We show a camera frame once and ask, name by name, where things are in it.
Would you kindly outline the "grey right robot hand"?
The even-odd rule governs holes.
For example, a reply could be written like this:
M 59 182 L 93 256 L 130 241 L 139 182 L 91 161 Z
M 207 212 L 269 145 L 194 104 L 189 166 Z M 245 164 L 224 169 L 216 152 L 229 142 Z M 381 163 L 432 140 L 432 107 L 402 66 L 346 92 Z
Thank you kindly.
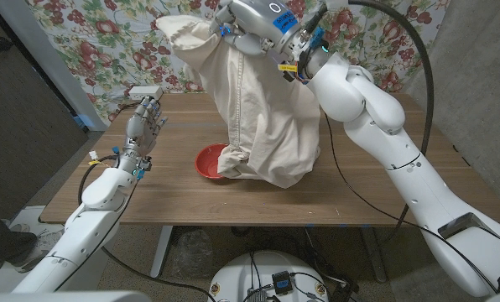
M 297 60 L 310 47 L 310 35 L 289 8 L 274 0 L 221 0 L 210 32 L 245 55 L 270 50 Z

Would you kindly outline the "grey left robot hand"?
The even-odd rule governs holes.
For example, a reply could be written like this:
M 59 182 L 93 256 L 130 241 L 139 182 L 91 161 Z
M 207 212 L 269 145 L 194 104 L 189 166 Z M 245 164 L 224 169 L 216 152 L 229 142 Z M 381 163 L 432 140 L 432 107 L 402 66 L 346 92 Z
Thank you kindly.
M 145 158 L 154 149 L 160 129 L 167 118 L 161 117 L 159 99 L 145 96 L 128 119 L 122 155 L 131 159 Z

